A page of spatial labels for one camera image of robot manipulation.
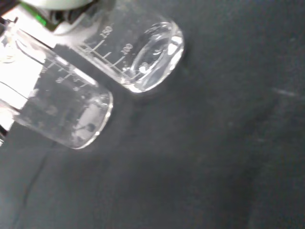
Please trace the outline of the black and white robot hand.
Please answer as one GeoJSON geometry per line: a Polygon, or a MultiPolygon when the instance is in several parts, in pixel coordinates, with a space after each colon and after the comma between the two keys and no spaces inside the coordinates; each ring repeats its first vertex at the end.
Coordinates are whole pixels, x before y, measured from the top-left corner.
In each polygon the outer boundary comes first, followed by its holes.
{"type": "Polygon", "coordinates": [[[59,27],[65,30],[73,27],[96,3],[95,0],[20,0],[19,6],[43,28],[54,32],[59,27]]]}

